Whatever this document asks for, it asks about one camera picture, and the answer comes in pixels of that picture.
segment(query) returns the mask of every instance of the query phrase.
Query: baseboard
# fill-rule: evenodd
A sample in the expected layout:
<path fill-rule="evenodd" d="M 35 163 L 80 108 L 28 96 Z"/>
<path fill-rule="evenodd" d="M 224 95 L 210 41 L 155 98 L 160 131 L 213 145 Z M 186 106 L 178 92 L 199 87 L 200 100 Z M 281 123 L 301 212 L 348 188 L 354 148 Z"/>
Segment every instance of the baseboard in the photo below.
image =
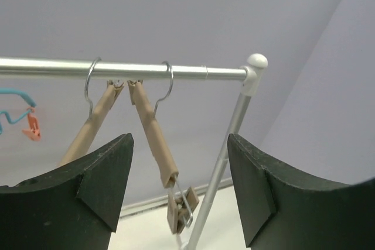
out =
<path fill-rule="evenodd" d="M 219 189 L 230 187 L 233 185 L 232 178 L 226 178 L 221 180 Z M 195 191 L 198 196 L 201 196 L 207 192 L 208 184 L 200 187 L 196 187 Z M 120 212 L 120 219 L 130 217 L 139 213 L 150 211 L 156 208 L 164 207 L 168 203 L 168 195 L 153 198 L 151 200 L 135 203 L 127 206 L 123 206 Z"/>

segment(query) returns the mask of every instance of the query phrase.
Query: floor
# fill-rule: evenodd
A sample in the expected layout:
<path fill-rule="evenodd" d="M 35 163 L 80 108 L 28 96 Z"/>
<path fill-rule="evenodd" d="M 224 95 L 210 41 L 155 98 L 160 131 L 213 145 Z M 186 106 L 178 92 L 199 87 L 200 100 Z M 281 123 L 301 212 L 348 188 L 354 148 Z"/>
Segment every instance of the floor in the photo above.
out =
<path fill-rule="evenodd" d="M 169 230 L 166 207 L 120 220 L 117 233 L 112 234 L 109 250 L 130 249 L 179 249 L 176 237 Z M 219 190 L 216 194 L 197 247 L 197 250 L 204 249 L 246 249 L 233 187 Z"/>

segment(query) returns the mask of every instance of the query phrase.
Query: blue cord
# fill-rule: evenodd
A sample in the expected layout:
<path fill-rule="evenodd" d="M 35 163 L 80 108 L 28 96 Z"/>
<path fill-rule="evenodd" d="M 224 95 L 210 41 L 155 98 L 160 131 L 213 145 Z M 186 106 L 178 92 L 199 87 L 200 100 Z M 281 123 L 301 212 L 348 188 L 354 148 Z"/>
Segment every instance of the blue cord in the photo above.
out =
<path fill-rule="evenodd" d="M 25 102 L 28 103 L 28 105 L 32 108 L 36 107 L 36 104 L 33 99 L 27 93 L 17 90 L 17 89 L 11 89 L 11 88 L 0 88 L 0 94 L 13 94 L 13 95 L 18 95 L 20 96 Z M 8 111 L 0 111 L 0 116 L 2 114 L 5 115 L 6 120 L 9 122 L 9 124 L 16 124 L 19 122 L 22 118 L 27 116 L 29 113 L 31 113 L 31 109 L 28 109 L 26 112 L 24 112 L 19 118 L 12 120 L 11 115 L 9 114 Z M 2 134 L 2 126 L 0 122 L 0 135 Z"/>

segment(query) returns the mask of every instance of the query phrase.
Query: aluminum pole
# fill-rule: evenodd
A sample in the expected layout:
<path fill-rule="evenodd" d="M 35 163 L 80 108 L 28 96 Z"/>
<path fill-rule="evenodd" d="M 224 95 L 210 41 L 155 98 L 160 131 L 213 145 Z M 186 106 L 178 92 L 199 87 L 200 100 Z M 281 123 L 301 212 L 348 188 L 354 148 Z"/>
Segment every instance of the aluminum pole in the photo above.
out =
<path fill-rule="evenodd" d="M 0 57 L 0 77 L 27 78 L 86 78 L 90 60 L 49 60 Z M 175 79 L 190 80 L 235 80 L 246 79 L 245 69 L 228 69 L 206 66 L 174 66 Z M 96 64 L 92 78 L 152 80 L 170 79 L 164 64 L 134 64 L 100 61 Z"/>
<path fill-rule="evenodd" d="M 227 133 L 225 135 L 219 157 L 216 160 L 216 164 L 210 179 L 210 183 L 203 198 L 202 205 L 200 207 L 198 216 L 196 217 L 196 222 L 190 236 L 189 244 L 187 245 L 188 250 L 195 250 L 198 244 L 200 235 L 202 234 L 204 225 L 209 216 L 213 200 L 216 195 L 216 191 L 219 188 L 221 178 L 223 177 L 224 171 L 228 164 L 228 150 L 227 150 L 227 140 L 230 133 L 238 133 L 240 130 L 242 121 L 244 119 L 245 113 L 247 111 L 248 105 L 250 103 L 251 97 L 244 94 L 240 94 L 237 100 L 236 107 L 234 108 L 231 121 Z"/>

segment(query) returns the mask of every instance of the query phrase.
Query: metal ring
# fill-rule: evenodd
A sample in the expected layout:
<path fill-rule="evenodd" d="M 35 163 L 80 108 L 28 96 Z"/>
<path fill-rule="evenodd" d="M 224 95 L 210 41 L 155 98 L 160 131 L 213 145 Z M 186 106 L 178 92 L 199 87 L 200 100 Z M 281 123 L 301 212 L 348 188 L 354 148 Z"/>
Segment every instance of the metal ring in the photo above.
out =
<path fill-rule="evenodd" d="M 164 61 L 162 64 L 166 64 L 166 71 L 168 71 L 168 69 L 169 69 L 170 72 L 171 72 L 171 83 L 169 84 L 169 90 L 168 90 L 168 92 L 166 93 L 166 95 L 165 95 L 163 98 L 157 100 L 157 102 L 156 102 L 156 104 L 155 104 L 155 108 L 154 108 L 154 117 L 155 117 L 155 115 L 156 115 L 156 110 L 158 109 L 158 105 L 159 105 L 159 103 L 160 103 L 161 101 L 164 101 L 165 99 L 167 99 L 167 98 L 169 97 L 169 95 L 171 94 L 171 92 L 172 92 L 172 88 L 173 88 L 173 79 L 174 79 L 174 77 L 175 77 L 175 75 L 173 74 L 172 66 L 171 66 L 167 61 Z"/>
<path fill-rule="evenodd" d="M 90 104 L 90 109 L 88 111 L 88 118 L 91 118 L 91 115 L 93 114 L 93 102 L 92 100 L 88 97 L 88 84 L 90 83 L 91 79 L 91 74 L 97 64 L 98 61 L 101 61 L 101 57 L 96 57 L 95 60 L 93 60 L 90 69 L 88 70 L 88 75 L 86 78 L 86 82 L 84 83 L 84 98 L 86 101 Z"/>

